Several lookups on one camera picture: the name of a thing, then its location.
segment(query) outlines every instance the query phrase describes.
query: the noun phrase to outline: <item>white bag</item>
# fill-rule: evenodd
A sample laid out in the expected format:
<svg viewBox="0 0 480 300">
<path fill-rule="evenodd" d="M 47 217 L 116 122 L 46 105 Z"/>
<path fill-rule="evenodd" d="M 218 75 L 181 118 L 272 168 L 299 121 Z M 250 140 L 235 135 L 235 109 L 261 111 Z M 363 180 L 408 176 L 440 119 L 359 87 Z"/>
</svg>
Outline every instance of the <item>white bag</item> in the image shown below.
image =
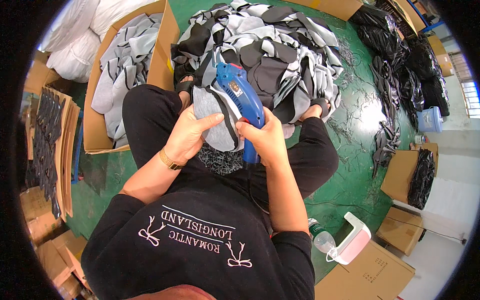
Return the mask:
<svg viewBox="0 0 480 300">
<path fill-rule="evenodd" d="M 134 10 L 157 0 L 100 0 L 90 28 L 103 41 L 105 34 L 116 21 Z"/>
<path fill-rule="evenodd" d="M 88 30 L 99 1 L 70 0 L 45 32 L 38 50 L 60 51 L 81 37 Z"/>
<path fill-rule="evenodd" d="M 62 78 L 86 83 L 90 78 L 98 47 L 100 39 L 88 29 L 64 49 L 52 52 L 47 67 L 55 69 Z"/>
</svg>

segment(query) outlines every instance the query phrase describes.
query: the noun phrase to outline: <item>gold watch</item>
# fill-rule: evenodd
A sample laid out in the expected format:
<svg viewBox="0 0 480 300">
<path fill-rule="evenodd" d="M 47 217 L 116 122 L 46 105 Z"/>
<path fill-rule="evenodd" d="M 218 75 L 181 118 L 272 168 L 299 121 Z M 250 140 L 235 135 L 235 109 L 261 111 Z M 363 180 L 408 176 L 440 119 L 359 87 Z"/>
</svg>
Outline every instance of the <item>gold watch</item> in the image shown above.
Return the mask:
<svg viewBox="0 0 480 300">
<path fill-rule="evenodd" d="M 162 148 L 160 152 L 158 153 L 160 155 L 160 159 L 164 162 L 164 164 L 167 165 L 172 170 L 180 170 L 183 168 L 185 165 L 179 165 L 176 164 L 173 160 L 171 160 L 166 154 L 165 154 L 165 148 Z"/>
</svg>

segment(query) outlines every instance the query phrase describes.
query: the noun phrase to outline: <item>leg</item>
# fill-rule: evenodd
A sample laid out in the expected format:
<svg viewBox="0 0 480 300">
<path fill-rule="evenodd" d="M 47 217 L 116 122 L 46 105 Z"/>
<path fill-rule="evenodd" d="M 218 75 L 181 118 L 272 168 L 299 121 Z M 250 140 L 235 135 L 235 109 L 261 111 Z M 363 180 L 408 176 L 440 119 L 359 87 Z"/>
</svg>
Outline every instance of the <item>leg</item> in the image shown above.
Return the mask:
<svg viewBox="0 0 480 300">
<path fill-rule="evenodd" d="M 131 89 L 123 101 L 123 123 L 133 159 L 138 168 L 167 143 L 179 112 L 184 108 L 179 94 L 150 84 Z M 199 158 L 192 158 L 181 171 L 208 172 Z"/>
<path fill-rule="evenodd" d="M 299 142 L 287 152 L 293 175 L 304 199 L 327 182 L 338 168 L 336 149 L 328 136 L 324 122 L 316 117 L 303 121 Z M 225 177 L 248 192 L 245 170 L 238 170 Z M 252 195 L 262 208 L 268 208 L 266 172 L 263 165 L 259 165 L 253 174 Z"/>
</svg>

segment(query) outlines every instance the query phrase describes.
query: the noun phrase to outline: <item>black t-shirt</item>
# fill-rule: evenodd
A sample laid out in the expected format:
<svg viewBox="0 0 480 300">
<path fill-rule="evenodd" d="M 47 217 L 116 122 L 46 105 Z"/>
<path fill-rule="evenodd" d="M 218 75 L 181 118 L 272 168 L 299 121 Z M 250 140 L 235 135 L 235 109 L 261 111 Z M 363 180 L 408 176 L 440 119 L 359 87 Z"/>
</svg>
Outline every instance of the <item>black t-shirt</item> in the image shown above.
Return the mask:
<svg viewBox="0 0 480 300">
<path fill-rule="evenodd" d="M 312 243 L 305 232 L 271 239 L 260 209 L 215 178 L 157 201 L 113 197 L 82 254 L 101 300 L 188 284 L 221 299 L 313 299 Z"/>
</svg>

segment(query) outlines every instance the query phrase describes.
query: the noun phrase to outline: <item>plastic water bottle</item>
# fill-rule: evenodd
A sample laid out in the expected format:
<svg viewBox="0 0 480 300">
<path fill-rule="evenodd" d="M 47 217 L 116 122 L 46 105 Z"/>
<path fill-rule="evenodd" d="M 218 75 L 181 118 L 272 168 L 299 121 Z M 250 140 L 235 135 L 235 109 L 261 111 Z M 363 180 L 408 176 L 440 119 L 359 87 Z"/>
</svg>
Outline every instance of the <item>plastic water bottle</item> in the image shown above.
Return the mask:
<svg viewBox="0 0 480 300">
<path fill-rule="evenodd" d="M 335 246 L 332 235 L 323 228 L 314 218 L 308 219 L 310 238 L 315 247 L 323 253 L 329 253 Z"/>
</svg>

